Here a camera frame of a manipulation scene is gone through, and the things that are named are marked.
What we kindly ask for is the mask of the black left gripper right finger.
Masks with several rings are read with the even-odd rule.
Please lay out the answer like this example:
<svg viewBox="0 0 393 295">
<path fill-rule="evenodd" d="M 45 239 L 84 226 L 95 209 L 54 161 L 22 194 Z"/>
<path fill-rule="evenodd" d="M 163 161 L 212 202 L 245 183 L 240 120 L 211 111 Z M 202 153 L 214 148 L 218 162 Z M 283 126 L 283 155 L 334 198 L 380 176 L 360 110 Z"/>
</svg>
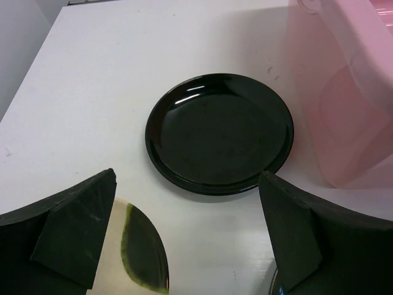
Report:
<svg viewBox="0 0 393 295">
<path fill-rule="evenodd" d="M 259 194 L 286 294 L 391 294 L 392 222 L 310 194 L 268 171 Z"/>
</svg>

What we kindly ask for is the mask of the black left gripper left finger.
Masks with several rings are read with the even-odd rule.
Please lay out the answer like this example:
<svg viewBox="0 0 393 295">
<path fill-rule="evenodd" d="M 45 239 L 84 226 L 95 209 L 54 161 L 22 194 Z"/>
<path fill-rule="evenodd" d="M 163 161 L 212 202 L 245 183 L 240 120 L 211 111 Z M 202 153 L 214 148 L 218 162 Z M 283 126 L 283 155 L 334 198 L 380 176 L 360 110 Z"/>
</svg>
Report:
<svg viewBox="0 0 393 295">
<path fill-rule="evenodd" d="M 1 290 L 92 289 L 115 198 L 113 169 L 1 215 Z"/>
</svg>

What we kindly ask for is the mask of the blue white patterned plate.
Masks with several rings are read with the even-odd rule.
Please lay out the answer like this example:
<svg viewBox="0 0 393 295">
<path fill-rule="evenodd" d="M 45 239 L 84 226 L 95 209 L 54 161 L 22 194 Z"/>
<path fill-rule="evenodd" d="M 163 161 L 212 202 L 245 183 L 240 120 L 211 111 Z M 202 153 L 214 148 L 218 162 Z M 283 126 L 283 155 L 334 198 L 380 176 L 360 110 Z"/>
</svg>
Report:
<svg viewBox="0 0 393 295">
<path fill-rule="evenodd" d="M 268 295 L 288 295 L 285 292 L 283 285 L 281 283 L 281 279 L 278 274 L 278 268 L 275 268 L 273 277 L 271 279 L 270 287 L 268 290 Z"/>
</svg>

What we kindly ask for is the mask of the cream plate with green leaf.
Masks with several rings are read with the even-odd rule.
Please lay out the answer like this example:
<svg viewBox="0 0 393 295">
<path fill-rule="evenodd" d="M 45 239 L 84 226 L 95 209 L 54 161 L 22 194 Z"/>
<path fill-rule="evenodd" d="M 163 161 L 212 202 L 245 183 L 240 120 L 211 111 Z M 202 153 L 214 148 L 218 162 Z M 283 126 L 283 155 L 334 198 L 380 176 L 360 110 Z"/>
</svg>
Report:
<svg viewBox="0 0 393 295">
<path fill-rule="evenodd" d="M 140 209 L 116 198 L 87 294 L 168 293 L 169 267 L 160 235 Z"/>
</svg>

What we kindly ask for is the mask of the black glossy plate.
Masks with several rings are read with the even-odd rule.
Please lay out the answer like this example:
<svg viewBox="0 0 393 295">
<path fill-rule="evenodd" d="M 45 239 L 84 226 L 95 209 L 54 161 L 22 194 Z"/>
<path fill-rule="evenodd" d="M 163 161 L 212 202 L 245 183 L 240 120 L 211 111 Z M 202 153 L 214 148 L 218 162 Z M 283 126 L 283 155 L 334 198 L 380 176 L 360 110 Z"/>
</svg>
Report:
<svg viewBox="0 0 393 295">
<path fill-rule="evenodd" d="M 149 159 L 189 192 L 224 196 L 276 173 L 294 142 L 294 122 L 269 86 L 239 74 L 205 74 L 167 91 L 146 123 Z"/>
</svg>

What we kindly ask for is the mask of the pink plastic bin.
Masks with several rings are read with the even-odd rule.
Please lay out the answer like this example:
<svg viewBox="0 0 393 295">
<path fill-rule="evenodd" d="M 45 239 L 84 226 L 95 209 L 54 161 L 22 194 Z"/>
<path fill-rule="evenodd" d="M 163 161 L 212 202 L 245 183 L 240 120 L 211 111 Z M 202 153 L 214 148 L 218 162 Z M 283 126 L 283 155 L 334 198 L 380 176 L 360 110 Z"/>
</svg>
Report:
<svg viewBox="0 0 393 295">
<path fill-rule="evenodd" d="M 290 1 L 286 49 L 325 180 L 391 188 L 392 2 Z"/>
</svg>

